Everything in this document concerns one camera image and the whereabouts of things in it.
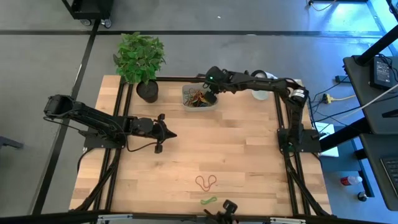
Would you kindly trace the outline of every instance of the concrete floor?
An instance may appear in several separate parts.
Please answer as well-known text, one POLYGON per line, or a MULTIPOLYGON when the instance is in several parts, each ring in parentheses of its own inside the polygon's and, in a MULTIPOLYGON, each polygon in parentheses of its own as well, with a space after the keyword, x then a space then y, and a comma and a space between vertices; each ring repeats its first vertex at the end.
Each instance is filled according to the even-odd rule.
MULTIPOLYGON (((325 5, 317 3, 318 8, 325 5)), ((386 6, 375 2, 374 5, 380 11, 377 13, 389 13, 386 6)), ((118 0, 112 19, 112 30, 379 30, 366 4, 338 3, 329 10, 316 12, 305 7, 305 0, 244 3, 238 0, 118 0)), ((87 30, 90 27, 72 20, 61 1, 1 1, 0 30, 24 29, 87 30)), ((302 79, 312 96, 332 86, 334 76, 344 75, 341 67, 344 57, 361 54, 377 41, 233 35, 160 35, 159 38, 165 44, 167 61, 159 75, 194 76, 205 73, 213 65, 235 71, 263 69, 278 77, 302 79)), ((3 74, 0 76, 0 102, 3 105, 0 135, 25 143, 21 151, 9 147, 0 150, 3 179, 0 217, 30 212, 58 128, 56 124, 42 120, 42 110, 48 96, 70 93, 87 40, 85 35, 0 35, 0 73, 3 74)), ((111 56, 117 51, 119 41, 120 36, 116 35, 96 37, 77 100, 95 105, 102 76, 115 73, 111 56)), ((352 95, 353 89, 350 85, 340 85, 329 93, 342 97, 352 95)), ((355 98, 321 105, 319 111, 333 114, 354 106, 358 106, 355 98)), ((357 113, 342 122, 349 124, 360 117, 362 114, 357 113)), ((318 118, 322 116, 316 114, 315 119, 318 118)), ((68 130, 44 213, 67 211, 83 141, 74 130, 68 130)), ((352 197, 353 192, 360 189, 337 187, 336 180, 343 175, 325 174, 335 215, 378 222, 398 220, 398 212, 386 209, 380 192, 376 193, 376 198, 362 203, 352 197), (375 208, 377 215, 360 215, 361 209, 370 211, 375 208)))

